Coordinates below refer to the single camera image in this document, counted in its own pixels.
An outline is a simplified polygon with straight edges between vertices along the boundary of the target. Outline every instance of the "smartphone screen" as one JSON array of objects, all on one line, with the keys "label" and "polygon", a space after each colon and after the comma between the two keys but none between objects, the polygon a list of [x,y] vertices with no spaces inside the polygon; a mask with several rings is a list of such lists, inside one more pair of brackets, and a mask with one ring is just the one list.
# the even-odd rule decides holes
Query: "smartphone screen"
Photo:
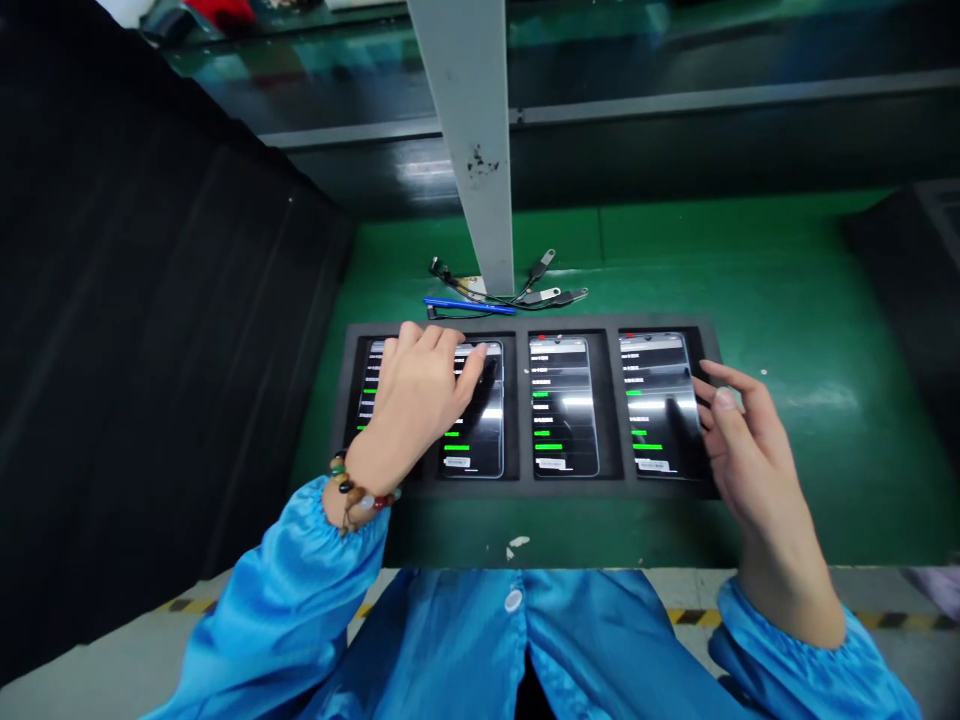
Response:
[{"label": "smartphone screen", "polygon": [[363,369],[363,382],[360,389],[360,402],[357,404],[356,427],[349,428],[347,445],[361,430],[367,427],[373,417],[373,403],[377,399],[377,386],[380,384],[380,363],[383,361],[383,340],[370,343],[366,364]]},{"label": "smartphone screen", "polygon": [[600,472],[590,352],[582,337],[530,340],[534,474],[595,477]]},{"label": "smartphone screen", "polygon": [[682,333],[620,335],[637,474],[694,478],[703,442]]},{"label": "smartphone screen", "polygon": [[[487,357],[473,399],[454,426],[444,433],[440,472],[445,478],[503,476],[503,345],[484,342]],[[457,346],[453,371],[458,377],[475,345]]]}]

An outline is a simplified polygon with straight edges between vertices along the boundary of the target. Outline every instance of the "blue stylus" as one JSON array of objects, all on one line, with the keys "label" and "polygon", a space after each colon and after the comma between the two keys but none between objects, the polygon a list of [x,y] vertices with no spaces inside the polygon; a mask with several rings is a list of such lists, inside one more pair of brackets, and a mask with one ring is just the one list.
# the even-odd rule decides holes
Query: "blue stylus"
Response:
[{"label": "blue stylus", "polygon": [[452,307],[460,310],[476,310],[478,312],[495,312],[501,315],[516,315],[517,311],[513,308],[503,307],[502,305],[486,305],[484,303],[470,303],[465,300],[447,300],[446,298],[424,298],[424,305],[433,307]]}]

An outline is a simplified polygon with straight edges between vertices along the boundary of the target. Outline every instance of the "cable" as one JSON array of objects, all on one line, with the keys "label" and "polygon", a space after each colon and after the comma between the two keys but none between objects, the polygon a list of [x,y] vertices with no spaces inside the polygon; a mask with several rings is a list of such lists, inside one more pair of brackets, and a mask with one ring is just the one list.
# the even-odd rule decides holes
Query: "cable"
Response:
[{"label": "cable", "polygon": [[[564,307],[565,305],[569,305],[586,297],[588,294],[587,288],[578,288],[577,290],[568,290],[566,292],[560,292],[560,288],[550,288],[549,290],[543,290],[538,293],[530,293],[534,283],[542,278],[543,274],[547,271],[555,254],[553,250],[547,250],[547,252],[544,253],[543,257],[540,258],[540,262],[530,270],[523,289],[511,299],[489,295],[477,290],[467,290],[459,282],[454,280],[449,268],[437,257],[434,257],[430,263],[429,272],[431,275],[437,277],[446,287],[471,302],[477,302],[477,298],[482,298],[492,305],[502,305],[526,312],[538,312],[540,310],[547,310],[548,308]],[[494,314],[497,313],[482,312],[475,315],[444,315],[438,313],[432,306],[427,306],[427,319],[429,320],[472,320],[473,318],[488,317]]]},{"label": "cable", "polygon": [[431,275],[434,275],[435,277],[439,278],[444,285],[446,285],[448,288],[456,292],[458,295],[462,295],[467,300],[476,302],[477,298],[479,297],[479,298],[483,298],[484,300],[491,301],[491,304],[505,305],[507,307],[512,307],[516,310],[526,310],[530,312],[536,312],[537,310],[545,310],[547,306],[544,305],[543,307],[533,307],[532,305],[536,305],[536,303],[526,304],[526,303],[518,303],[517,301],[520,299],[522,295],[526,294],[527,290],[529,290],[537,280],[543,277],[543,273],[546,272],[547,266],[550,264],[550,261],[553,260],[554,254],[555,253],[553,250],[548,250],[544,254],[540,262],[538,262],[533,267],[533,270],[530,271],[530,278],[527,280],[527,284],[524,285],[523,290],[521,290],[517,295],[515,295],[510,300],[502,297],[497,297],[496,295],[489,295],[487,293],[482,293],[478,290],[464,289],[463,286],[460,285],[460,283],[454,281],[453,276],[450,275],[450,271],[446,269],[446,266],[444,266],[443,271],[437,270],[437,266],[440,265],[439,258],[436,258],[436,257],[433,258],[433,262],[430,263],[429,271]]}]

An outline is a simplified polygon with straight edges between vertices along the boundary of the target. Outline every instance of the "green table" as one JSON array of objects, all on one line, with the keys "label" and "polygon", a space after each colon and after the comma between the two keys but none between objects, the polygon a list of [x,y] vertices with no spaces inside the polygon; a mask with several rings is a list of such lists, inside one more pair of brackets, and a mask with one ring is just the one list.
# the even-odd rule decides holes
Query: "green table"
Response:
[{"label": "green table", "polygon": [[[544,287],[590,288],[557,314],[711,315],[724,360],[770,387],[828,562],[944,564],[960,548],[960,484],[836,225],[883,195],[522,213],[515,262],[523,273],[555,248]],[[462,218],[360,228],[291,490],[327,468],[346,326],[423,321],[421,298],[442,292],[426,272],[433,255],[454,272],[476,272]],[[520,535],[531,540],[508,561],[507,543]],[[385,564],[731,567],[737,544],[719,502],[420,500],[395,508]]]}]

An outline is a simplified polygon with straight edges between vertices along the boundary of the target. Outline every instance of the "blue sleeve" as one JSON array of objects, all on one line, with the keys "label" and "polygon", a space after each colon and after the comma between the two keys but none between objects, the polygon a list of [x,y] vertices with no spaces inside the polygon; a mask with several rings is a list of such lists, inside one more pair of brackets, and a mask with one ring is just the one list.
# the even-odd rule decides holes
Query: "blue sleeve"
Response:
[{"label": "blue sleeve", "polygon": [[234,568],[213,615],[187,644],[180,685],[149,718],[285,718],[346,646],[347,624],[380,571],[390,510],[341,538],[302,487]]},{"label": "blue sleeve", "polygon": [[736,578],[720,589],[718,604],[724,624],[710,638],[710,656],[748,703],[778,718],[920,717],[870,634],[846,608],[846,640],[824,650],[771,625]]}]

